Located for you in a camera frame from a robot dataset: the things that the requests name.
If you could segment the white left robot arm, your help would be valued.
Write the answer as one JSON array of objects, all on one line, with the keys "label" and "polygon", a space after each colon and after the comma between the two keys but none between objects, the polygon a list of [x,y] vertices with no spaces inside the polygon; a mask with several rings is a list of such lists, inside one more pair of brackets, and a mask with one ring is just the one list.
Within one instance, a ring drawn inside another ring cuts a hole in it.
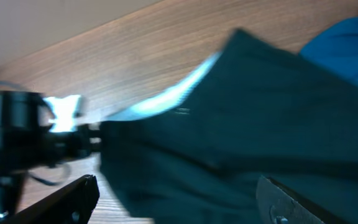
[{"label": "white left robot arm", "polygon": [[0,223],[88,223],[99,199],[97,179],[86,174],[29,208],[17,207],[29,171],[38,166],[63,167],[98,150],[98,131],[87,124],[54,132],[42,126],[40,110],[51,106],[39,93],[0,91]]}]

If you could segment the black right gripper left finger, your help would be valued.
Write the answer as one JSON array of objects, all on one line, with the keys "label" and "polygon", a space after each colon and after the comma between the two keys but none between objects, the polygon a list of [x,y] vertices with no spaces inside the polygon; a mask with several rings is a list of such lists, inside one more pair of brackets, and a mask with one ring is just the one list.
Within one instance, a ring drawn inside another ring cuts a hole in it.
[{"label": "black right gripper left finger", "polygon": [[87,224],[98,200],[97,178],[87,174],[0,224]]}]

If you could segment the black shorts white lining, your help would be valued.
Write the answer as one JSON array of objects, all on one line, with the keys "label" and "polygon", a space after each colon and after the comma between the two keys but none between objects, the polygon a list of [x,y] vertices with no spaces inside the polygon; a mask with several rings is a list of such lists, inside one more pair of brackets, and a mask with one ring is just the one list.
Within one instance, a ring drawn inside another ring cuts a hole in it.
[{"label": "black shorts white lining", "polygon": [[101,173],[133,217],[260,223],[264,175],[358,223],[358,87],[243,30],[178,107],[100,130]]}]

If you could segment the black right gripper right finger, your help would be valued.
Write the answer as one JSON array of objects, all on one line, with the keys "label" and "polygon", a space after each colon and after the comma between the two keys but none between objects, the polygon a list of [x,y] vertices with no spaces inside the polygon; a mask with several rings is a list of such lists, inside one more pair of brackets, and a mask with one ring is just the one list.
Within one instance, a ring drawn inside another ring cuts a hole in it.
[{"label": "black right gripper right finger", "polygon": [[260,176],[256,200],[264,224],[344,224],[344,220],[291,188]]}]

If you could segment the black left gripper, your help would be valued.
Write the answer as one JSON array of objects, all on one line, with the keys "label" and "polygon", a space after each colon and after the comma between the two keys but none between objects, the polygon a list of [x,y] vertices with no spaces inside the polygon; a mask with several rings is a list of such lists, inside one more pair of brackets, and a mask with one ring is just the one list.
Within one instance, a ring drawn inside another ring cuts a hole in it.
[{"label": "black left gripper", "polygon": [[82,124],[76,131],[47,133],[42,137],[42,156],[47,165],[89,157],[101,148],[101,131]]}]

